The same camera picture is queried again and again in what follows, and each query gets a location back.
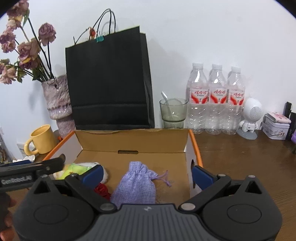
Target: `yellow mug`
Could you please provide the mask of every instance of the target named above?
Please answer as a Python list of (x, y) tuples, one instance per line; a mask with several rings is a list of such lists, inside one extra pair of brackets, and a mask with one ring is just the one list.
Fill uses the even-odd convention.
[[(29, 144), (33, 142), (36, 150), (30, 151)], [(27, 156), (36, 155), (37, 153), (45, 154), (50, 152), (57, 145), (57, 139), (52, 132), (50, 125), (44, 125), (31, 133), (31, 138), (26, 141), (24, 151)]]

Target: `blue gripper pad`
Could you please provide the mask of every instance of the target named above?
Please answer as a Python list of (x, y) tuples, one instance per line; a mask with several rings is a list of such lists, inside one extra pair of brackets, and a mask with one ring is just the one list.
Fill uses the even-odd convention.
[(103, 180), (104, 169), (101, 165), (96, 165), (93, 168), (89, 169), (86, 173), (81, 175), (82, 183), (94, 190), (96, 186)]
[(205, 190), (217, 180), (217, 177), (199, 166), (194, 166), (192, 168), (192, 178), (195, 184), (198, 185), (201, 190)]

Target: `purple drawstring bag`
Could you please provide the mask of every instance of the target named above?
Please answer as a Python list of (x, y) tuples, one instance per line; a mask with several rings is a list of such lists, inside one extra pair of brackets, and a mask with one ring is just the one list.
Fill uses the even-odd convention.
[[(162, 177), (166, 177), (167, 173), (168, 171), (164, 175), (158, 176), (156, 172), (149, 170), (140, 161), (131, 161), (128, 172), (121, 179), (110, 200), (117, 208), (127, 203), (155, 204), (156, 189), (152, 180), (163, 180)], [(166, 178), (163, 181), (171, 186)]]

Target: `dried flower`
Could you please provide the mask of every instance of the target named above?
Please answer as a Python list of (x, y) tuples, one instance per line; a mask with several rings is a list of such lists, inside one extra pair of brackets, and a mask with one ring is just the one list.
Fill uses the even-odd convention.
[(41, 40), (42, 45), (46, 46), (49, 42), (53, 42), (56, 39), (56, 31), (54, 27), (49, 23), (44, 23), (38, 30), (39, 33), (39, 40)]
[(12, 52), (15, 49), (15, 40), (12, 40), (11, 42), (7, 42), (5, 44), (1, 44), (1, 48), (3, 50), (3, 53)]
[(1, 35), (0, 35), (0, 43), (5, 44), (7, 42), (12, 42), (15, 39), (15, 35), (13, 34), (13, 29), (7, 28)]
[(96, 31), (93, 28), (91, 28), (89, 30), (89, 35), (90, 35), (91, 39), (94, 39), (94, 37), (96, 36)]
[(28, 8), (29, 8), (28, 0), (20, 0), (11, 9), (7, 11), (7, 15), (10, 18), (17, 17), (20, 15), (24, 16)]
[(2, 75), (0, 78), (0, 83), (3, 84), (11, 84), (12, 80), (15, 81), (16, 78), (16, 70), (14, 67), (10, 67), (9, 69), (7, 69), (7, 65), (4, 67), (3, 71), (2, 71)]
[(30, 60), (29, 62), (26, 62), (26, 63), (20, 62), (20, 67), (22, 69), (37, 68), (38, 67), (38, 61), (37, 61), (37, 59), (35, 59), (35, 60)]
[(4, 63), (0, 63), (0, 74), (2, 74), (2, 71), (5, 67), (5, 64)]
[(35, 60), (38, 57), (38, 53), (41, 50), (35, 38), (32, 38), (31, 42), (21, 43), (17, 47), (17, 49), (18, 49), (18, 52), (20, 53), (19, 59), (24, 64), (31, 60)]
[(17, 20), (16, 18), (11, 18), (8, 20), (8, 23), (6, 24), (7, 28), (11, 29), (17, 29), (21, 26), (21, 22)]

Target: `black paper bag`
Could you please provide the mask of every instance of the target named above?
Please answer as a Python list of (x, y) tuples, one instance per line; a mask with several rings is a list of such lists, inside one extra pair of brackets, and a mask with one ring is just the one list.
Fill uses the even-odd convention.
[(154, 128), (146, 35), (135, 27), (66, 48), (77, 129)]

